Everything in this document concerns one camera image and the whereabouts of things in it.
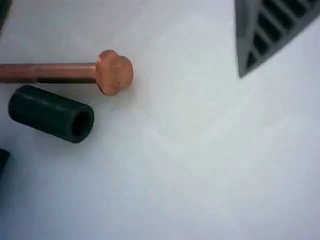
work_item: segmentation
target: copper rod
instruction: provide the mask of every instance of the copper rod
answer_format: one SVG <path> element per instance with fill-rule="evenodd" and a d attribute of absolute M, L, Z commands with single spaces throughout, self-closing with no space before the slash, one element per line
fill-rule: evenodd
<path fill-rule="evenodd" d="M 128 88 L 133 77 L 131 62 L 113 50 L 97 63 L 0 64 L 0 83 L 97 84 L 108 96 Z"/>
<path fill-rule="evenodd" d="M 91 79 L 89 83 L 95 83 L 95 63 L 53 63 L 53 64 L 0 64 L 0 82 L 15 81 L 15 79 Z"/>

